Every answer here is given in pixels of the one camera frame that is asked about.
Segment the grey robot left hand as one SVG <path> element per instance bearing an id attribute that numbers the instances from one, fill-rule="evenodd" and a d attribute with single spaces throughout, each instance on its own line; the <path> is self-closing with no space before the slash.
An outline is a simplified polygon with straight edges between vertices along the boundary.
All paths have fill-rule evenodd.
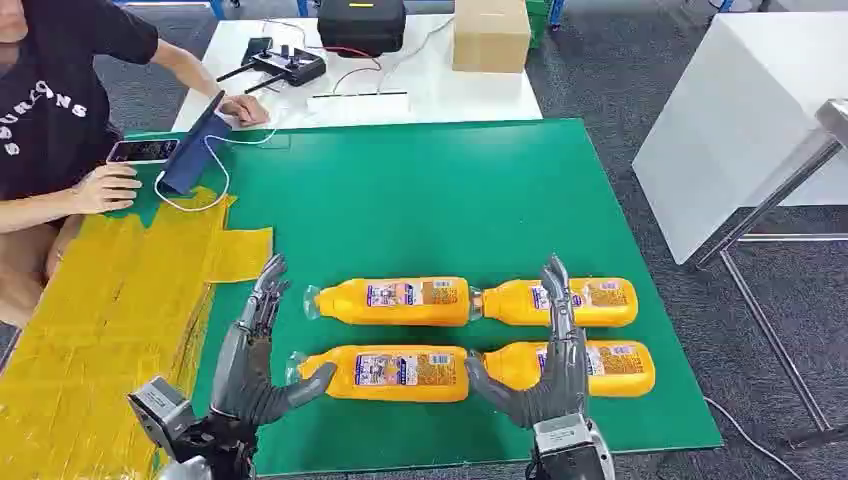
<path id="1" fill-rule="evenodd" d="M 210 409 L 245 424 L 262 426 L 323 395 L 337 370 L 320 365 L 309 377 L 291 385 L 271 380 L 272 333 L 280 300 L 289 283 L 287 265 L 277 253 L 262 267 L 244 307 L 223 340 L 213 378 Z"/>

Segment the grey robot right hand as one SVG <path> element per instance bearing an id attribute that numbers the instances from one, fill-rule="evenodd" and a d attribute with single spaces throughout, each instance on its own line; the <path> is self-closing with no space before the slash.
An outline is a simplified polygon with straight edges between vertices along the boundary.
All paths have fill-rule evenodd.
<path id="1" fill-rule="evenodd" d="M 541 270 L 550 301 L 550 337 L 540 380 L 527 390 L 514 390 L 491 378 L 482 358 L 470 351 L 464 360 L 470 388 L 496 410 L 525 429 L 542 421 L 584 412 L 588 396 L 586 334 L 575 320 L 569 274 L 556 254 Z"/>

